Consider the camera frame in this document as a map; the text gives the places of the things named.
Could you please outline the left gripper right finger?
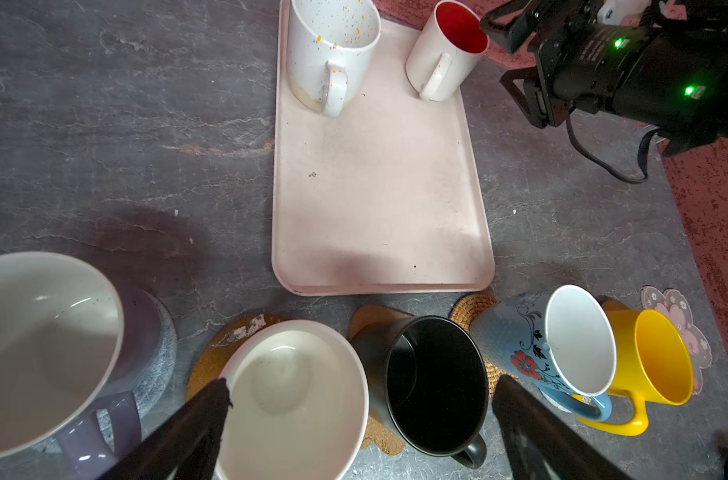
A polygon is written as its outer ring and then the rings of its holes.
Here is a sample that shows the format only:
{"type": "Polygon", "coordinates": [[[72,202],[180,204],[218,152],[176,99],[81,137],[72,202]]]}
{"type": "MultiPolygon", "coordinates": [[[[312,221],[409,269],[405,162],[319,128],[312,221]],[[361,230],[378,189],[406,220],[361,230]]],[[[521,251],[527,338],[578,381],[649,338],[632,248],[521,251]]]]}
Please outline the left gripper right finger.
{"type": "Polygon", "coordinates": [[[502,375],[492,397],[514,479],[626,479],[513,377],[502,375]]]}

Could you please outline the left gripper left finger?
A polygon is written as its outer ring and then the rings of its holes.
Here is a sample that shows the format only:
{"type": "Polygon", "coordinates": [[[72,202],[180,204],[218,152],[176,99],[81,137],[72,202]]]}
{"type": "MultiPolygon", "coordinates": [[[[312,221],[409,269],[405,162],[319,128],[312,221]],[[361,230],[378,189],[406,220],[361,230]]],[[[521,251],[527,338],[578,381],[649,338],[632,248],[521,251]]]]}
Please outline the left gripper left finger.
{"type": "Polygon", "coordinates": [[[104,479],[211,479],[230,402],[225,379],[210,382],[104,479]]]}

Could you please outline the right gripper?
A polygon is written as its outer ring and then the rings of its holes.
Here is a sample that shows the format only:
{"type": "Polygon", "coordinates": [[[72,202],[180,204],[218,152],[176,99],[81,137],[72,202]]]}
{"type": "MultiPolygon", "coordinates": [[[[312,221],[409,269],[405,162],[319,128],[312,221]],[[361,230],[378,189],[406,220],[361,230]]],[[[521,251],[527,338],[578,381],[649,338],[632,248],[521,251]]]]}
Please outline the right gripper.
{"type": "Polygon", "coordinates": [[[652,1],[514,0],[488,11],[480,29],[506,53],[525,46],[533,67],[509,70],[500,83],[528,122],[558,127],[574,109],[608,111],[630,59],[651,38],[640,18],[652,1]]]}

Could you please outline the grey round coaster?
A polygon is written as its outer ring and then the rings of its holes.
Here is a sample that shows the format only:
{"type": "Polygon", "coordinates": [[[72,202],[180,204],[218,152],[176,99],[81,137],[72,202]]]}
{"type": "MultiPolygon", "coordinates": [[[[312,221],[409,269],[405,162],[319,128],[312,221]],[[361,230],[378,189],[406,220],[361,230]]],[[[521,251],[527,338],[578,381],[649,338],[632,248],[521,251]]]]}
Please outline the grey round coaster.
{"type": "MultiPolygon", "coordinates": [[[[144,419],[163,396],[171,380],[176,358],[178,337],[172,317],[166,307],[153,295],[146,292],[160,316],[161,336],[157,351],[150,366],[136,382],[133,394],[140,419],[144,419]]],[[[98,423],[104,438],[113,446],[113,428],[106,410],[97,412],[98,423]]],[[[35,452],[61,454],[62,450],[54,436],[31,447],[35,452]]]]}

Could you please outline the red interior mug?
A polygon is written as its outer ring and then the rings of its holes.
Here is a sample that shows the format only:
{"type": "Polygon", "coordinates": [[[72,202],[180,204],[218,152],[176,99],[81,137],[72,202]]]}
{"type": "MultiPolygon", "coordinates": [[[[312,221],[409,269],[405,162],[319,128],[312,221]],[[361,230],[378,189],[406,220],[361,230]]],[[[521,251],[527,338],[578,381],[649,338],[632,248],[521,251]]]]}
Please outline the red interior mug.
{"type": "Polygon", "coordinates": [[[490,45],[481,18],[458,1],[440,1],[406,61],[406,74],[419,97],[444,101],[469,76],[490,45]]]}

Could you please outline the brown glossy coaster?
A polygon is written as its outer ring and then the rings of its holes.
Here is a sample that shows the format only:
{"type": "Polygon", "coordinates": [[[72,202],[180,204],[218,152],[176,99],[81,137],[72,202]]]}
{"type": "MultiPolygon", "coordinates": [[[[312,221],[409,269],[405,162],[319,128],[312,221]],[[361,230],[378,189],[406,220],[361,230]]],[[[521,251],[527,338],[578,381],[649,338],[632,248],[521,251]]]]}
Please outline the brown glossy coaster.
{"type": "Polygon", "coordinates": [[[216,380],[231,356],[247,339],[283,321],[286,321],[283,316],[260,313],[243,316],[226,325],[209,342],[196,361],[188,381],[186,400],[191,400],[207,384],[216,380]]]}

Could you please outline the blue floral mug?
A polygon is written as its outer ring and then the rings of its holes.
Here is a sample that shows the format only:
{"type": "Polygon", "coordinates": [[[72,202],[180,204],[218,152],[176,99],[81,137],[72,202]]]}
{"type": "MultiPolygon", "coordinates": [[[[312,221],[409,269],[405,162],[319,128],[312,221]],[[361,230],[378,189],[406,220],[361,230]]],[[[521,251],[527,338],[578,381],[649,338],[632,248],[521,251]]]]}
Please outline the blue floral mug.
{"type": "Polygon", "coordinates": [[[585,289],[562,285],[502,300],[470,322],[470,336],[486,361],[574,415],[610,418],[617,346],[605,311],[585,289]]]}

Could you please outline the white mug front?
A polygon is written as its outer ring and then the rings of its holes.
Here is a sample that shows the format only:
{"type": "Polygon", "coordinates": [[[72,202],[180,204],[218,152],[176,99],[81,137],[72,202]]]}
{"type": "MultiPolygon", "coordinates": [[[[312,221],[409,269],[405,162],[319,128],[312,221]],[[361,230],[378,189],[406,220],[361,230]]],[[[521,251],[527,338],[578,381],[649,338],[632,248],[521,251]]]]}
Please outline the white mug front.
{"type": "Polygon", "coordinates": [[[289,320],[252,335],[221,376],[231,407],[215,471],[222,479],[341,479],[363,442],[369,390],[335,329],[289,320]]]}

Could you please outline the white mug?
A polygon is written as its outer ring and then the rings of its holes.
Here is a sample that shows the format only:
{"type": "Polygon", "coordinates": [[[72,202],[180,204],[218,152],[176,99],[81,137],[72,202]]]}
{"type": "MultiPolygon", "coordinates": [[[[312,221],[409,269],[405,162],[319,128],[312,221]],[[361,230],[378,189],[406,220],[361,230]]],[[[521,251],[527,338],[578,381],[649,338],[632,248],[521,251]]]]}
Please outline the white mug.
{"type": "Polygon", "coordinates": [[[231,407],[215,471],[222,479],[341,479],[363,442],[369,390],[335,329],[289,320],[252,335],[221,376],[231,407]]]}
{"type": "Polygon", "coordinates": [[[371,0],[291,0],[287,69],[298,100],[339,116],[363,85],[381,30],[371,0]]]}

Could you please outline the black mug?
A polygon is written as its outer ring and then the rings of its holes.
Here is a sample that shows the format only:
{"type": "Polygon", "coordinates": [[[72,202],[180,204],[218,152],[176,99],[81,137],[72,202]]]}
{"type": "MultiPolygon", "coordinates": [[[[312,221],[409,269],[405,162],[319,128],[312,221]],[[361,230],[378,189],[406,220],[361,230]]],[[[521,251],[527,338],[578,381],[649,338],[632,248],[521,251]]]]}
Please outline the black mug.
{"type": "Polygon", "coordinates": [[[489,381],[465,330],[440,316],[408,317],[364,327],[352,346],[375,420],[423,454],[483,465],[489,381]]]}

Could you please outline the yellow mug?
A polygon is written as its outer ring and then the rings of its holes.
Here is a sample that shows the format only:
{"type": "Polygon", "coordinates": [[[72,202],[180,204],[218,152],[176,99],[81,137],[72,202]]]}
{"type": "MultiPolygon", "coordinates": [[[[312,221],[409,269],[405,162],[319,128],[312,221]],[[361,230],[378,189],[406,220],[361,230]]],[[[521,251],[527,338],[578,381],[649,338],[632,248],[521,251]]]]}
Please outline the yellow mug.
{"type": "Polygon", "coordinates": [[[649,427],[646,405],[686,404],[694,389],[693,365],[676,327],[655,310],[612,310],[607,313],[617,346],[617,369],[608,390],[633,406],[624,424],[579,420],[597,430],[639,436],[649,427]]]}

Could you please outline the woven rattan coaster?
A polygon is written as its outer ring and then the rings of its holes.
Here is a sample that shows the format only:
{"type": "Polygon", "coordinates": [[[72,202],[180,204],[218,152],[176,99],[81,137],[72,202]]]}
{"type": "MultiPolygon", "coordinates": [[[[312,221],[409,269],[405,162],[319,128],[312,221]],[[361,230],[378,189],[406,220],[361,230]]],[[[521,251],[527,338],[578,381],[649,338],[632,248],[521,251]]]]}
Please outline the woven rattan coaster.
{"type": "MultiPolygon", "coordinates": [[[[452,307],[449,319],[467,333],[472,322],[485,310],[495,306],[496,299],[486,293],[470,293],[460,298],[452,307]]],[[[496,385],[504,371],[494,364],[484,361],[489,384],[489,396],[493,397],[496,385]]]]}

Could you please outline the brown paw coaster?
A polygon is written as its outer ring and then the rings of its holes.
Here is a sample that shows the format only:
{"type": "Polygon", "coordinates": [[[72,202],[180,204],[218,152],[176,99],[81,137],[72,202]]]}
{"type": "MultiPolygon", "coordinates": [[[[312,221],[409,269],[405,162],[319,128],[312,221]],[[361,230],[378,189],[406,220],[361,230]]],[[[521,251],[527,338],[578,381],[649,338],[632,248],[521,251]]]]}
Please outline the brown paw coaster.
{"type": "MultiPolygon", "coordinates": [[[[411,314],[382,305],[364,305],[354,314],[349,326],[350,340],[366,326],[375,323],[392,322],[411,317],[411,314]]],[[[388,430],[382,423],[369,416],[361,450],[375,445],[382,453],[388,456],[398,456],[406,448],[406,442],[388,430]]]]}

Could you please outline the lavender mug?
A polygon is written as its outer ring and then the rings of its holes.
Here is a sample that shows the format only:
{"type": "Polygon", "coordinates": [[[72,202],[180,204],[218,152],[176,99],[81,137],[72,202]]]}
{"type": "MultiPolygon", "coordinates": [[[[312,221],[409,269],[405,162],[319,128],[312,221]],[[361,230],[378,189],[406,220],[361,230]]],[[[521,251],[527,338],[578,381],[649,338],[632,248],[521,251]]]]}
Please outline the lavender mug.
{"type": "Polygon", "coordinates": [[[0,255],[0,458],[53,439],[102,476],[141,443],[134,388],[161,343],[139,288],[68,255],[0,255]]]}

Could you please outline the pink flower coaster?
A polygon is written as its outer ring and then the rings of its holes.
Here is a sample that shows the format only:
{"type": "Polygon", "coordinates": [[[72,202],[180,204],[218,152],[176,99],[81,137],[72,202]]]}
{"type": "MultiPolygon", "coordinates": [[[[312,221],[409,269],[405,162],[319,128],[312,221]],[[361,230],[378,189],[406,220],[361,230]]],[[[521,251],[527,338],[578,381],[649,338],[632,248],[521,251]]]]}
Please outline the pink flower coaster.
{"type": "Polygon", "coordinates": [[[694,323],[688,300],[677,289],[661,291],[650,285],[642,288],[640,298],[644,308],[658,311],[676,327],[693,365],[693,394],[700,395],[704,386],[703,371],[711,367],[713,355],[707,338],[694,323]]]}

